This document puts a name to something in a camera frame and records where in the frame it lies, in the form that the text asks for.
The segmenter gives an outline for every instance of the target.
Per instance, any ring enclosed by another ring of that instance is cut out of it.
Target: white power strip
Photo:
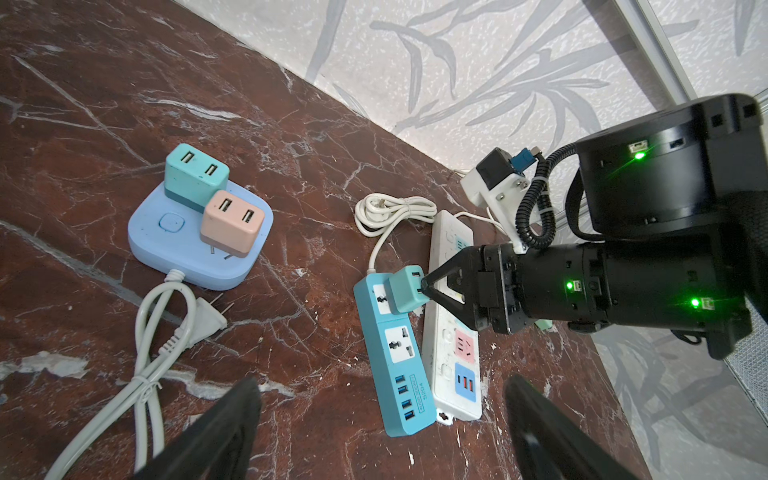
[[[471,228],[441,210],[432,225],[429,271],[474,242]],[[447,279],[440,279],[435,286],[446,295],[462,299],[448,288]],[[437,421],[451,425],[454,417],[465,421],[479,419],[482,392],[478,333],[434,301],[427,303],[424,311],[422,361],[435,398]]]

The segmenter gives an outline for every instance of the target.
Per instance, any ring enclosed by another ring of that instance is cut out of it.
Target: metal frame
[[[672,49],[648,0],[614,0],[637,47],[645,54],[656,71],[661,84],[675,104],[684,104],[697,97],[683,65]]]

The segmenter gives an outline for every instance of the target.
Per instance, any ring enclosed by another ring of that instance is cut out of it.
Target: leaf pattern wallpaper
[[[177,1],[454,169],[667,106],[610,0]],[[768,88],[768,2],[650,3],[699,96]],[[552,174],[556,208],[576,167]],[[768,478],[768,429],[736,380],[670,337],[594,336],[654,479]]]

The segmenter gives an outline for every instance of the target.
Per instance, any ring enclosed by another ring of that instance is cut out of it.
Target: robotic arm
[[[539,155],[518,199],[517,239],[465,248],[427,275],[422,291],[475,330],[512,334],[536,319],[566,321],[579,333],[614,323],[666,328],[689,343],[706,339],[710,356],[725,358],[752,331],[745,295],[768,318],[768,167],[758,112],[746,95],[701,98]],[[580,170],[565,210],[588,242],[551,247],[554,215],[541,192],[572,153]],[[519,172],[510,175],[511,185],[521,182]],[[504,180],[486,187],[498,185]],[[578,228],[583,194],[598,235]],[[540,235],[529,224],[534,204]],[[435,288],[443,277],[463,303]]]

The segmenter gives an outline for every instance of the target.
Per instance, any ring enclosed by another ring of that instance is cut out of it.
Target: light blue power socket
[[[354,292],[384,430],[400,437],[430,426],[437,411],[408,313],[392,304],[391,276],[371,273]]]
[[[200,240],[203,214],[152,190],[128,221],[128,242],[136,258],[155,270],[181,270],[184,281],[209,290],[229,290],[242,282],[259,256],[274,219],[270,206],[234,182],[226,189],[264,211],[264,222],[245,258],[229,255]]]
[[[165,194],[200,213],[229,179],[227,165],[191,145],[179,144],[165,157]]]

